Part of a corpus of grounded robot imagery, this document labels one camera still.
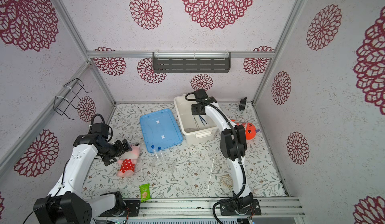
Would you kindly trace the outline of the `blue tweezers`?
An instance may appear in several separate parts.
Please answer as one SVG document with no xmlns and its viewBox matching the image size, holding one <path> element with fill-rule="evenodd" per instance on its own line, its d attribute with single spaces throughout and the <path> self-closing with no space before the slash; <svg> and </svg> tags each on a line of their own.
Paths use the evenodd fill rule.
<svg viewBox="0 0 385 224">
<path fill-rule="evenodd" d="M 205 126 L 205 125 L 208 125 L 207 121 L 206 121 L 202 116 L 199 115 L 199 119 L 200 119 L 200 121 L 202 122 L 202 124 L 203 124 L 204 126 Z"/>
</svg>

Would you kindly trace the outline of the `white plastic storage bin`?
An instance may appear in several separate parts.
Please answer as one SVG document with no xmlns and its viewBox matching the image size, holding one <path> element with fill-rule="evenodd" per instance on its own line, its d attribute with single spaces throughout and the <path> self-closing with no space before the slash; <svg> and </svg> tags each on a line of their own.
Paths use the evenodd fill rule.
<svg viewBox="0 0 385 224">
<path fill-rule="evenodd" d="M 203 144 L 214 138 L 218 127 L 210 117 L 203 116 L 208 123 L 208 125 L 204 126 L 199 116 L 195 116 L 200 128 L 197 130 L 193 115 L 191 114 L 191 105 L 193 102 L 185 100 L 184 96 L 177 96 L 173 101 L 181 131 L 187 144 Z"/>
</svg>

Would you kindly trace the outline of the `glass stirring rod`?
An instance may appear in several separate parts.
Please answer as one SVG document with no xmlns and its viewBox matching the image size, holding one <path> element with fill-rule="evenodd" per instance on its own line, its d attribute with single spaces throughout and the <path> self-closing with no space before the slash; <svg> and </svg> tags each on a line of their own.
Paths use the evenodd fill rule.
<svg viewBox="0 0 385 224">
<path fill-rule="evenodd" d="M 213 170 L 214 170 L 214 165 L 215 165 L 215 156 L 212 158 L 211 160 L 211 167 L 210 167 L 210 171 L 208 173 L 208 177 L 209 177 L 209 180 L 208 180 L 208 184 L 207 184 L 207 191 L 209 192 L 210 189 L 211 189 L 211 185 L 212 185 L 212 178 L 213 178 Z"/>
</svg>

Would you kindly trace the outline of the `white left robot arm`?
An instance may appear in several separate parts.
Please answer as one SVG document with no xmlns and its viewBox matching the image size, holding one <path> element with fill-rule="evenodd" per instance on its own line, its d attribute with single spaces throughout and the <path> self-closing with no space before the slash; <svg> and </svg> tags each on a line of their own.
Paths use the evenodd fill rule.
<svg viewBox="0 0 385 224">
<path fill-rule="evenodd" d="M 103 194 L 93 200 L 81 197 L 82 187 L 95 157 L 108 166 L 132 151 L 127 140 L 110 144 L 101 134 L 77 137 L 63 173 L 45 198 L 36 200 L 33 213 L 40 224 L 89 224 L 100 215 L 123 216 L 126 203 L 120 192 Z"/>
</svg>

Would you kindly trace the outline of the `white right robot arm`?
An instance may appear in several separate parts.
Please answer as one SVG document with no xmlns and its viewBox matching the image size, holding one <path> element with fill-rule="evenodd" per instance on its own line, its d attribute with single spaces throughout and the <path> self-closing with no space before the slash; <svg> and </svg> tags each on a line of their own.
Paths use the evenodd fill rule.
<svg viewBox="0 0 385 224">
<path fill-rule="evenodd" d="M 247 182 L 245 155 L 247 150 L 245 128 L 231 121 L 217 103 L 198 101 L 191 105 L 193 115 L 209 116 L 220 130 L 220 151 L 228 161 L 233 181 L 233 196 L 213 205 L 224 206 L 230 212 L 247 214 L 254 197 Z"/>
</svg>

